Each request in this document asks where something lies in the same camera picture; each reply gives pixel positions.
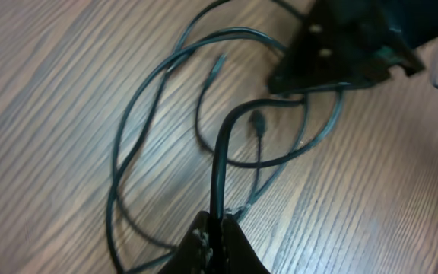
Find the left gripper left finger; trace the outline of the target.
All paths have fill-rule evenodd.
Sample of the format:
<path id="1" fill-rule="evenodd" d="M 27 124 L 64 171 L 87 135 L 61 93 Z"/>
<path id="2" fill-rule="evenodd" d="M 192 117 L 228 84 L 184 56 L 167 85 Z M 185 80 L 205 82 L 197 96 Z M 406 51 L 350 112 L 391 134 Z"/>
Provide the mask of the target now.
<path id="1" fill-rule="evenodd" d="M 211 258 L 207 212 L 199 212 L 170 260 L 159 274 L 206 273 Z"/>

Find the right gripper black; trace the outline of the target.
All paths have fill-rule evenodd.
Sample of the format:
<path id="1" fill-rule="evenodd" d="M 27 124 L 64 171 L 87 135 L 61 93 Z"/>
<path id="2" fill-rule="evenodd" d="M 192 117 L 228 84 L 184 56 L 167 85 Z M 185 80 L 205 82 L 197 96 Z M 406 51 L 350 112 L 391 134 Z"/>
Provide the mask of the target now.
<path id="1" fill-rule="evenodd" d="M 336 34 L 353 49 L 341 55 Z M 412 76 L 425 69 L 416 49 L 437 37 L 438 0 L 318 0 L 268 76 L 268 89 L 306 94 L 374 86 L 390 79 L 394 66 Z"/>

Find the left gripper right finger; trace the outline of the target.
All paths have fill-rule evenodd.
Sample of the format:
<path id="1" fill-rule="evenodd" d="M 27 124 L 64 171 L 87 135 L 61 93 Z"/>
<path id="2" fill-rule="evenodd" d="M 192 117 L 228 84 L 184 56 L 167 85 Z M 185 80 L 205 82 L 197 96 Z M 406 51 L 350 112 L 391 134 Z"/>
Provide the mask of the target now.
<path id="1" fill-rule="evenodd" d="M 223 236 L 226 251 L 225 273 L 269 274 L 241 227 L 231 216 L 223 220 Z"/>

